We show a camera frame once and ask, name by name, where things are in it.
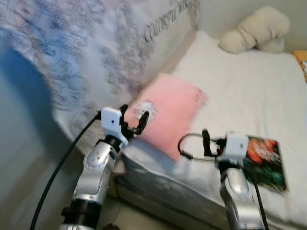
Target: patterned fabric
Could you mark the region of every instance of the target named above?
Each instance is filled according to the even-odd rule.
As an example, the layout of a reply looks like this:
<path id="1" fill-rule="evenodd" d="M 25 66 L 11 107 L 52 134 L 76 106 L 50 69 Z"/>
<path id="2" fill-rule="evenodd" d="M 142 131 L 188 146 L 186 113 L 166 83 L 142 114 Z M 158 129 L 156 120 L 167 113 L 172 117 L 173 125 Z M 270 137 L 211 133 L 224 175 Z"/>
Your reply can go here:
<path id="1" fill-rule="evenodd" d="M 44 74 L 54 118 L 73 139 L 96 111 L 138 95 L 198 11 L 199 0 L 0 0 L 0 35 Z M 101 135 L 97 123 L 79 147 L 88 152 Z"/>

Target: orange object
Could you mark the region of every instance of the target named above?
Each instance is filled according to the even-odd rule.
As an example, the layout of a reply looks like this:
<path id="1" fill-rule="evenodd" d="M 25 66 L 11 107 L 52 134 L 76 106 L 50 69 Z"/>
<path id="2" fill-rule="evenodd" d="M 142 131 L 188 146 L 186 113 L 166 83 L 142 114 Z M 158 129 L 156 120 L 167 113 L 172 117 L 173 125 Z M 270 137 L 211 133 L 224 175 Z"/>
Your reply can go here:
<path id="1" fill-rule="evenodd" d="M 294 50 L 292 53 L 301 65 L 305 74 L 305 81 L 307 82 L 307 50 Z"/>

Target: book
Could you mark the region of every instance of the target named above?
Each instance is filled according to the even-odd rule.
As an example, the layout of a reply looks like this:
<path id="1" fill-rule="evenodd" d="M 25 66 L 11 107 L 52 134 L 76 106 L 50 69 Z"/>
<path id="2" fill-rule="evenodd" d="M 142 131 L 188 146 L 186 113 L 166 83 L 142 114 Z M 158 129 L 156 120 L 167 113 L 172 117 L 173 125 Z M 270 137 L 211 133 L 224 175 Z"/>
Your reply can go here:
<path id="1" fill-rule="evenodd" d="M 294 50 L 292 53 L 301 65 L 304 71 L 305 81 L 307 82 L 307 50 Z"/>
<path id="2" fill-rule="evenodd" d="M 276 140 L 248 137 L 247 160 L 244 168 L 253 175 L 255 182 L 269 189 L 287 190 L 283 161 Z"/>

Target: bedding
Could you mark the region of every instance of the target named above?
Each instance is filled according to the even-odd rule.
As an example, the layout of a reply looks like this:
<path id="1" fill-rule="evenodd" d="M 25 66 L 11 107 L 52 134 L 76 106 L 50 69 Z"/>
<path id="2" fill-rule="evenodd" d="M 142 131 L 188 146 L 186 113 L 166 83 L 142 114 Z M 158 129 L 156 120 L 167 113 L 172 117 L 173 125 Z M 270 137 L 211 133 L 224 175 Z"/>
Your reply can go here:
<path id="1" fill-rule="evenodd" d="M 172 75 L 160 74 L 128 108 L 125 121 L 137 127 L 142 114 L 148 111 L 147 126 L 139 138 L 178 161 L 178 141 L 189 131 L 193 116 L 205 99 L 205 94 L 196 86 Z"/>
<path id="2" fill-rule="evenodd" d="M 2 0 L 0 35 L 45 76 L 73 140 L 103 107 L 131 102 L 199 17 L 200 0 Z M 101 137 L 97 123 L 78 142 Z"/>
<path id="3" fill-rule="evenodd" d="M 207 128 L 212 137 L 220 137 L 233 130 L 279 141 L 288 191 L 277 193 L 261 187 L 262 202 L 273 229 L 306 229 L 307 88 L 302 69 L 290 54 L 251 50 L 231 55 L 217 44 L 205 32 L 198 32 L 173 72 L 197 85 L 210 98 L 196 115 L 191 131 L 200 133 Z M 188 139 L 185 149 L 197 157 L 203 155 L 201 139 Z M 163 194 L 158 197 L 169 200 L 173 207 L 188 206 L 189 199 L 174 201 L 171 197 L 184 196 L 191 189 L 202 195 L 199 204 L 210 200 L 217 207 L 223 206 L 220 175 L 214 165 L 185 158 L 175 164 L 141 140 L 134 140 L 124 154 L 126 162 L 130 162 L 126 164 L 125 179 L 153 196 Z"/>

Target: floor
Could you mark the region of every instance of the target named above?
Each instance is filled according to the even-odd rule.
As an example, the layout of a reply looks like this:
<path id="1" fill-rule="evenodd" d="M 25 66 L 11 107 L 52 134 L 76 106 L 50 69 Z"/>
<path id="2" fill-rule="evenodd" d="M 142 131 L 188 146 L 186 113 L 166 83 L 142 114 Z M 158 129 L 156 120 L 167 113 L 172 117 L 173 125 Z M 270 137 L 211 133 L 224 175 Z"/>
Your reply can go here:
<path id="1" fill-rule="evenodd" d="M 120 230 L 179 230 L 161 219 L 111 197 L 106 198 L 99 226 L 102 228 L 109 223 L 117 225 Z"/>

